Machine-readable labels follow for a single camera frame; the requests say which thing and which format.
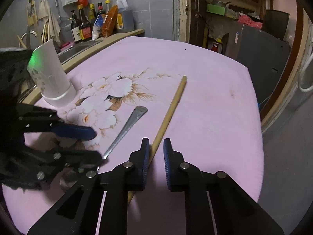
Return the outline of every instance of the metal pot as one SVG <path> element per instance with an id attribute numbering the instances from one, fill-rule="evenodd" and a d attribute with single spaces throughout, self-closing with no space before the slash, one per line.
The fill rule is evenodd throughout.
<path id="1" fill-rule="evenodd" d="M 222 1 L 217 1 L 217 0 L 213 0 L 212 1 L 212 4 L 213 5 L 218 5 L 218 6 L 222 6 L 222 7 L 226 7 L 226 5 L 228 5 L 229 3 L 231 3 L 231 2 L 227 2 L 227 3 L 224 3 L 224 2 L 222 2 Z"/>

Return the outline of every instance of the kitchen sink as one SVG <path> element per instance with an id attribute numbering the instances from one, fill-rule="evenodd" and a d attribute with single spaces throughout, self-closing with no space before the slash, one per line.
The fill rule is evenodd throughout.
<path id="1" fill-rule="evenodd" d="M 58 54 L 59 60 L 61 64 L 66 63 L 68 60 L 72 59 L 79 53 L 82 53 L 83 51 L 87 50 L 88 48 L 91 48 L 92 46 L 102 42 L 103 40 L 97 40 L 97 41 L 88 41 L 88 42 L 81 42 L 78 44 L 73 44 L 66 50 L 63 50 Z"/>

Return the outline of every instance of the hanging beige rag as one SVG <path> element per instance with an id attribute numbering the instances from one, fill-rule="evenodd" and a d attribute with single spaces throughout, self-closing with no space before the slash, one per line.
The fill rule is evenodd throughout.
<path id="1" fill-rule="evenodd" d="M 50 21 L 50 37 L 51 37 L 51 39 L 54 39 L 58 45 L 60 45 L 60 43 L 61 43 L 60 37 L 59 37 L 60 27 L 59 27 L 59 24 L 58 24 L 56 17 L 51 12 L 48 0 L 40 0 L 38 19 L 42 19 L 44 24 L 49 19 L 49 21 Z"/>

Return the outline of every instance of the pink wall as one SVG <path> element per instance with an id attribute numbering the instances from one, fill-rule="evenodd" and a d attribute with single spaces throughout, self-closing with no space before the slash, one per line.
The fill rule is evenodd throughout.
<path id="1" fill-rule="evenodd" d="M 284 40 L 292 45 L 295 36 L 295 26 L 297 22 L 297 4 L 296 0 L 273 0 L 274 9 L 284 11 L 290 14 L 289 23 Z"/>

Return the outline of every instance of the green light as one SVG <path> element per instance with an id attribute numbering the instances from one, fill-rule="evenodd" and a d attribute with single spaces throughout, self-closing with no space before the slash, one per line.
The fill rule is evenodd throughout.
<path id="1" fill-rule="evenodd" d="M 29 69 L 35 69 L 35 68 L 40 68 L 41 67 L 41 62 L 40 58 L 38 56 L 38 53 L 32 53 L 32 56 L 28 62 L 28 68 Z"/>

